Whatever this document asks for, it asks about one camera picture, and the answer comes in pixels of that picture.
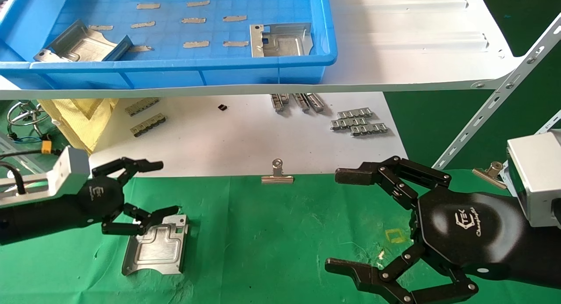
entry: robotic hand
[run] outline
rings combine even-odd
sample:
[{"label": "robotic hand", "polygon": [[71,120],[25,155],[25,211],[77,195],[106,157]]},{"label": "robotic hand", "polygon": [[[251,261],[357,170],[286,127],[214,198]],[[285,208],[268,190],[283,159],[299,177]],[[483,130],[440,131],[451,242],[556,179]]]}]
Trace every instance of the robotic hand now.
[{"label": "robotic hand", "polygon": [[[143,235],[165,216],[176,214],[178,206],[147,212],[124,202],[123,186],[137,172],[161,170],[162,162],[120,158],[92,169],[88,180],[88,156],[82,150],[66,148],[53,170],[16,178],[18,190],[0,193],[0,245],[38,236],[102,224],[103,234]],[[108,174],[124,169],[115,180]],[[24,188],[24,184],[44,181],[47,186]],[[14,184],[11,178],[0,186]],[[140,224],[113,222],[123,212]]]},{"label": "robotic hand", "polygon": [[[418,194],[400,178],[429,190]],[[381,186],[413,210],[413,245],[384,269],[328,258],[325,270],[349,276],[356,288],[391,304],[457,303],[479,290],[466,274],[561,288],[561,230],[529,225],[516,198],[448,189],[451,176],[398,156],[381,163],[339,169],[335,182]],[[397,279],[418,260],[451,279],[450,284],[409,292]]]}]

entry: blue plastic tray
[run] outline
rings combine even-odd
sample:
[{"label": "blue plastic tray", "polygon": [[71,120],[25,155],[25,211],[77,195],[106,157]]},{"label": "blue plastic tray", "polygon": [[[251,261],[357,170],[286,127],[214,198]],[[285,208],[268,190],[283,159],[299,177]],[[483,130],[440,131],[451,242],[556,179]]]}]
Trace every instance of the blue plastic tray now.
[{"label": "blue plastic tray", "polygon": [[[0,22],[0,74],[25,89],[158,88],[226,84],[318,84],[325,66],[335,63],[337,46],[329,0],[14,0]],[[160,3],[158,9],[137,4]],[[223,22],[224,16],[246,21]],[[205,17],[204,24],[181,19]],[[128,35],[134,45],[154,50],[127,53],[116,62],[34,62],[76,19],[112,25],[101,31],[111,42]],[[156,25],[131,28],[134,23]],[[300,57],[252,58],[251,46],[224,47],[224,41],[249,41],[250,25],[311,22],[314,48]],[[184,42],[210,41],[185,49]]]}]

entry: wire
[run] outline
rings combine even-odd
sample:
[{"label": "wire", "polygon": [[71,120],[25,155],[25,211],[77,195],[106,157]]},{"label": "wire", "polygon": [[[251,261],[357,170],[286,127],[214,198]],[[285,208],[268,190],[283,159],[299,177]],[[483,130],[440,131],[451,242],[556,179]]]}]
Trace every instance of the wire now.
[{"label": "wire", "polygon": [[21,151],[21,152],[12,152],[12,153],[4,153],[2,154],[2,156],[0,157],[0,160],[3,160],[4,158],[9,158],[12,156],[25,156],[27,154],[41,154],[41,150],[31,150],[31,151]]},{"label": "wire", "polygon": [[10,172],[12,172],[12,174],[14,174],[14,180],[16,180],[16,187],[18,188],[18,194],[25,194],[24,179],[22,178],[20,172],[18,172],[18,169],[16,169],[14,166],[12,166],[10,163],[7,162],[0,162],[0,167],[4,167]]},{"label": "wire", "polygon": [[40,138],[37,138],[36,136],[24,136],[22,138],[17,138],[16,140],[14,140],[14,143],[18,143],[18,144],[40,143],[40,142],[42,142],[42,140]]}]

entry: yellow bag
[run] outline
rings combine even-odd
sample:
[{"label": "yellow bag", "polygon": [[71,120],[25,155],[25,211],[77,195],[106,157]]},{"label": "yellow bag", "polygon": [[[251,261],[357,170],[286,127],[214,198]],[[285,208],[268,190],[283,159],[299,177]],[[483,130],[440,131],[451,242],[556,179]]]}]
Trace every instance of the yellow bag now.
[{"label": "yellow bag", "polygon": [[70,145],[88,154],[96,148],[118,101],[117,98],[38,100]]}]

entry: grid pattern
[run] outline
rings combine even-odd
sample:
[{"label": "grid pattern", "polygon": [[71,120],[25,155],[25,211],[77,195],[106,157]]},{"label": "grid pattern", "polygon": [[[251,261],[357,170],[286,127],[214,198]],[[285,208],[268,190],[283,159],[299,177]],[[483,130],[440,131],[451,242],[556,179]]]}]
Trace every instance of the grid pattern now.
[{"label": "grid pattern", "polygon": [[[224,41],[249,41],[249,26],[286,22],[312,22],[310,0],[210,0],[208,5],[187,7],[204,0],[66,0],[46,44],[76,19],[86,26],[112,25],[102,31],[111,42],[128,35],[134,45],[154,50],[127,53],[121,60],[251,58],[251,47],[224,47]],[[158,9],[136,9],[137,4],[160,3]],[[247,15],[246,21],[223,22],[224,16]],[[206,23],[181,23],[181,19],[206,18]],[[156,21],[152,27],[131,28],[134,23]],[[208,40],[205,48],[185,49],[184,42]]]}]

